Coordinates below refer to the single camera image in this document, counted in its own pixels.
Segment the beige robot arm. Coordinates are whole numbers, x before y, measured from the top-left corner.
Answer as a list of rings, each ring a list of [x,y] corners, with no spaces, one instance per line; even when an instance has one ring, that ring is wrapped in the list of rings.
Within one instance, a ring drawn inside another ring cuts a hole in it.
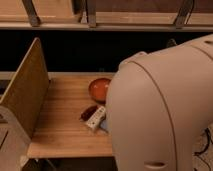
[[[118,171],[193,171],[213,123],[213,34],[122,61],[106,109]]]

